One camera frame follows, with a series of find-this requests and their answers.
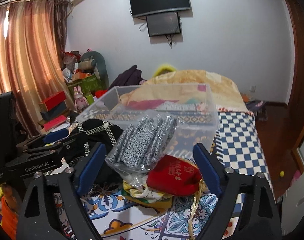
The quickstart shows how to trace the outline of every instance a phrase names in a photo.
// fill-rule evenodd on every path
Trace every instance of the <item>pink book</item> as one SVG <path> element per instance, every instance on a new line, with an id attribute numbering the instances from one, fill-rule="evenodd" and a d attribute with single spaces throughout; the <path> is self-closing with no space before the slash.
<path id="1" fill-rule="evenodd" d="M 47 122 L 44 124 L 44 130 L 48 131 L 54 127 L 59 126 L 60 124 L 64 123 L 67 118 L 64 115 L 60 115 L 59 117 Z"/>

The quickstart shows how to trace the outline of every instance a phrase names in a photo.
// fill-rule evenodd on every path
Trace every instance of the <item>blue and white checkered fabric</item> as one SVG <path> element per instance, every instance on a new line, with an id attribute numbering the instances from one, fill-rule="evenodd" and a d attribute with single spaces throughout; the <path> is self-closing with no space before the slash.
<path id="1" fill-rule="evenodd" d="M 254 117 L 240 112 L 220 112 L 220 129 L 217 130 L 214 152 L 221 163 L 241 174 L 265 174 L 272 188 L 271 177 L 260 145 Z M 239 194 L 234 213 L 239 213 L 244 194 Z"/>

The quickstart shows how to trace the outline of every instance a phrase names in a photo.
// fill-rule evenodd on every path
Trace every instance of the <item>pink rabbit toy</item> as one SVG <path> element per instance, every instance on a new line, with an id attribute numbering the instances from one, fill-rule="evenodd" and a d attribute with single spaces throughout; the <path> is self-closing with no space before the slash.
<path id="1" fill-rule="evenodd" d="M 88 100 L 83 96 L 80 86 L 74 87 L 74 99 L 74 105 L 79 113 L 89 106 Z"/>

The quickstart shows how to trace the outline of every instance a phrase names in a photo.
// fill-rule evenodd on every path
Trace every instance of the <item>red velvet drawstring bag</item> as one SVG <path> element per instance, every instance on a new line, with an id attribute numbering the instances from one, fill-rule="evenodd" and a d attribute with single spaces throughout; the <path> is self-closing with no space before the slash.
<path id="1" fill-rule="evenodd" d="M 202 175 L 196 166 L 165 155 L 149 172 L 147 185 L 175 196 L 193 195 L 199 190 Z"/>

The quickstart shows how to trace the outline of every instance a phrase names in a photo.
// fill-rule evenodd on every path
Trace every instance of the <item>black box below television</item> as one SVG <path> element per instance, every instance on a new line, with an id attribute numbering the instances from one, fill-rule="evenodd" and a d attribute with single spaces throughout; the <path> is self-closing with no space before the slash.
<path id="1" fill-rule="evenodd" d="M 181 33 L 178 12 L 157 13 L 146 17 L 150 37 Z"/>

